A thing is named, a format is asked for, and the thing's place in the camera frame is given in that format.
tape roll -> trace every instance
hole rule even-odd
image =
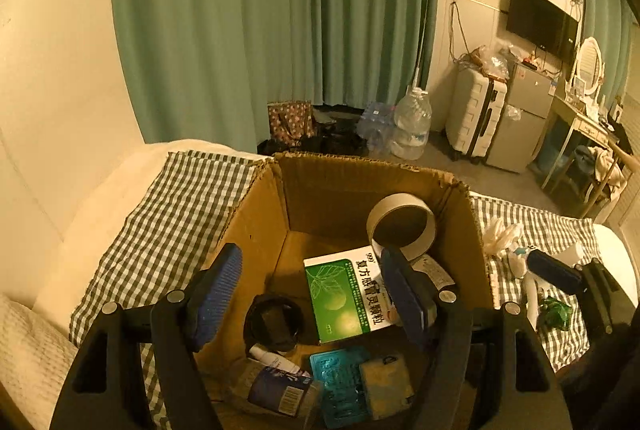
[[[407,260],[412,261],[425,254],[433,244],[433,241],[436,238],[436,219],[431,209],[423,200],[414,195],[407,193],[392,194],[376,204],[370,211],[369,217],[367,217],[367,235],[369,237],[369,243],[376,256],[380,257],[380,253],[382,252],[382,246],[380,246],[380,244],[378,244],[373,238],[377,226],[382,219],[385,219],[385,217],[392,215],[394,212],[403,208],[419,208],[426,212],[427,217],[424,231],[420,236],[410,244],[400,248],[404,257]]]

black flat screen tv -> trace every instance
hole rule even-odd
[[[507,31],[567,64],[574,60],[578,21],[548,0],[511,0]]]

black round object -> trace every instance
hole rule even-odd
[[[304,328],[302,309],[286,296],[263,294],[254,298],[244,319],[247,349],[256,343],[271,352],[289,352]]]

metal screw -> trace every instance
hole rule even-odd
[[[116,302],[108,302],[107,304],[102,306],[102,312],[106,315],[110,315],[116,312],[117,308],[118,304],[116,304]]]
[[[504,310],[514,316],[520,314],[520,306],[516,304],[516,302],[507,302],[504,306]]]
[[[184,300],[184,291],[182,289],[175,289],[166,296],[166,299],[172,304],[180,303]]]
[[[444,291],[440,291],[438,298],[447,304],[453,304],[456,301],[456,294],[453,291],[449,291],[445,289]]]

green and white medicine box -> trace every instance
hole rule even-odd
[[[321,343],[392,325],[372,247],[308,258],[304,264]]]

